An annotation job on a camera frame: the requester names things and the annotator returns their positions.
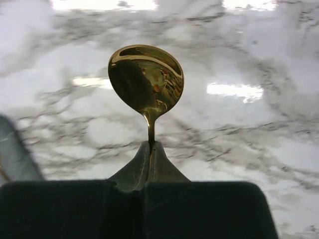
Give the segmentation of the gold spoon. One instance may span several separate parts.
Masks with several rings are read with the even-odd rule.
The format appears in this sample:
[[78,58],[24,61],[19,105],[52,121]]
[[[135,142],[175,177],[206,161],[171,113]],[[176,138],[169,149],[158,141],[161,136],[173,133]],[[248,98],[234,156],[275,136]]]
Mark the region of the gold spoon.
[[155,122],[181,98],[184,74],[168,52],[150,45],[129,45],[110,57],[108,75],[117,95],[148,123],[149,144],[155,142]]

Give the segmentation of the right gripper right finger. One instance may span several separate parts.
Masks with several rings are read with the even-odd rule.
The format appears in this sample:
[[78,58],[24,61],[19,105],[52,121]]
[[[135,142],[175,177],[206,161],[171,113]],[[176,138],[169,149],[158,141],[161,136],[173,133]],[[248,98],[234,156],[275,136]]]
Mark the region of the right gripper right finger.
[[262,190],[245,181],[169,182],[170,164],[154,144],[144,186],[146,239],[276,239],[278,234]]

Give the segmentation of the grey cloth napkin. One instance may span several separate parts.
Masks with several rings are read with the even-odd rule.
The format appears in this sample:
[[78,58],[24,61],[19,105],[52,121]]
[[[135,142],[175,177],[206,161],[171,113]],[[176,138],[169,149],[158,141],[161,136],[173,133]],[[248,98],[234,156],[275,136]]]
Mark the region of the grey cloth napkin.
[[10,181],[43,181],[44,177],[12,121],[0,117],[0,184]]

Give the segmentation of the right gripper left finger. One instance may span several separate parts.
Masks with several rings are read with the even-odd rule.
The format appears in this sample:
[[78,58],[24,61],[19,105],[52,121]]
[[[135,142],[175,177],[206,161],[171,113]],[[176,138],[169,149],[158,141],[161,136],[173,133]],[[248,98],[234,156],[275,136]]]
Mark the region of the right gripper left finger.
[[17,181],[0,189],[3,239],[141,239],[140,185],[150,146],[141,144],[121,169],[133,180],[128,191],[113,179]]

